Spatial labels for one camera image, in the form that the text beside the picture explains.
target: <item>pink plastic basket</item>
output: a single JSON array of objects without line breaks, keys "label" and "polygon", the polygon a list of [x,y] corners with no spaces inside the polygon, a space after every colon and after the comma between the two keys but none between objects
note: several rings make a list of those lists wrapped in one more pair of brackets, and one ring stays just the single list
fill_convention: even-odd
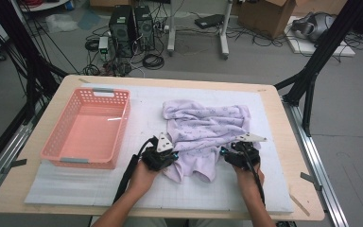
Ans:
[{"label": "pink plastic basket", "polygon": [[130,113],[130,92],[77,88],[41,152],[55,166],[114,168]]}]

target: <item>concrete floor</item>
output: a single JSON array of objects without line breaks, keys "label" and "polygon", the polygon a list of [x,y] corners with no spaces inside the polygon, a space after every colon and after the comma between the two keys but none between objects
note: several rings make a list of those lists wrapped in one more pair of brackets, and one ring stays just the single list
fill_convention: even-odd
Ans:
[{"label": "concrete floor", "polygon": [[[81,21],[88,10],[49,10],[49,13],[69,13]],[[189,25],[193,19],[184,18]],[[80,70],[86,64],[85,37],[92,30],[108,23],[102,16],[89,29],[51,34],[63,53]],[[281,47],[253,44],[252,36],[228,39],[230,56],[224,61],[216,36],[183,33],[177,35],[173,57],[163,53],[164,67],[158,71],[142,68],[146,78],[189,79],[239,83],[276,84],[303,69],[308,58],[293,54],[288,44]],[[51,60],[67,72],[75,70],[65,61],[55,46],[43,36]],[[363,226],[363,50],[354,50],[353,58],[331,59],[317,80],[311,132],[320,158],[335,189],[337,198],[350,226]],[[130,77],[141,78],[134,70]],[[26,102],[12,63],[0,61],[0,135]],[[169,226],[180,226],[181,220]],[[0,226],[88,226],[89,217],[55,215],[0,214]],[[298,221],[298,226],[332,226],[329,218],[322,222]]]}]

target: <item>metal stand leg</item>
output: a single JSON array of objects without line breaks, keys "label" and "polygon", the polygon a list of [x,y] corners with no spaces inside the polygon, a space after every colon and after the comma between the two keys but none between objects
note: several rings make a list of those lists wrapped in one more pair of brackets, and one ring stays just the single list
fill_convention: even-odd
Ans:
[{"label": "metal stand leg", "polygon": [[169,37],[167,40],[167,53],[169,56],[173,56],[173,51],[175,51],[175,40],[176,40],[176,28],[175,28],[175,9],[173,1],[170,1],[170,25],[169,25]]},{"label": "metal stand leg", "polygon": [[223,27],[220,31],[220,45],[222,47],[222,55],[225,60],[229,58],[228,41],[226,40],[226,30],[228,29],[229,17],[231,15],[233,0],[228,0],[228,6],[225,11],[225,19],[223,21]]},{"label": "metal stand leg", "polygon": [[320,159],[317,148],[315,147],[315,143],[311,137],[306,136],[306,132],[304,131],[303,127],[301,127],[302,113],[300,108],[289,106],[286,107],[286,110],[291,112],[291,115],[294,119],[293,124],[297,127],[298,134],[302,140],[302,146],[305,149],[305,155],[308,164],[311,165],[313,177],[316,180],[314,183],[321,186],[320,192],[323,196],[325,205],[329,210],[328,214],[331,218],[331,221],[333,221],[334,226],[348,227],[349,224],[347,223],[347,219],[344,216],[340,203],[337,200],[333,186],[329,181],[328,174],[323,167],[323,163]]}]

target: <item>human hand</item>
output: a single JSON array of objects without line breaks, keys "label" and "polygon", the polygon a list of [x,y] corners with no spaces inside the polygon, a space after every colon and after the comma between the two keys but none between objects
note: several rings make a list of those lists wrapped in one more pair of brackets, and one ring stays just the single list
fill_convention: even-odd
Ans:
[{"label": "human hand", "polygon": [[152,186],[155,177],[160,173],[160,171],[149,170],[147,165],[140,161],[137,164],[126,192],[132,193],[134,196],[141,198]]},{"label": "human hand", "polygon": [[[255,182],[254,175],[251,171],[241,169],[237,166],[232,165],[234,171],[237,175],[237,183],[240,188],[241,194],[244,199],[253,199],[259,198],[261,199],[261,195],[258,190],[258,186]],[[257,164],[254,166],[255,171],[258,173],[261,185],[264,183],[265,175],[261,171],[260,165]]]}]

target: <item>computer tower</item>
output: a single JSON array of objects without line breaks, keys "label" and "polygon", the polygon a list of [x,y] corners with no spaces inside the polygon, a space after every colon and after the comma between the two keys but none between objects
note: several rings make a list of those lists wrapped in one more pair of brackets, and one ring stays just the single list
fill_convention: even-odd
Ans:
[{"label": "computer tower", "polygon": [[115,56],[132,57],[132,44],[137,38],[132,7],[129,5],[114,6],[109,29],[112,34]]},{"label": "computer tower", "polygon": [[153,20],[148,6],[134,8],[135,21],[137,25],[137,38],[139,38],[140,50],[154,50]]}]

